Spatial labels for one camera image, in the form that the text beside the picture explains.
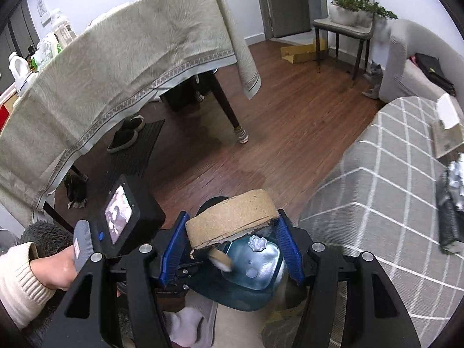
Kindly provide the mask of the person's left hand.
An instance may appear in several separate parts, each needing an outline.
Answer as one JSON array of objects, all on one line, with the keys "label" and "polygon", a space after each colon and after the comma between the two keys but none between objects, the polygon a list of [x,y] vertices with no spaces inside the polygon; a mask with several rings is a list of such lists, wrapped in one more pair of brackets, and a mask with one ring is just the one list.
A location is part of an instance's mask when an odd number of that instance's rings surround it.
[{"label": "person's left hand", "polygon": [[34,259],[30,262],[31,271],[45,287],[67,291],[77,277],[74,254],[71,245],[55,255]]}]

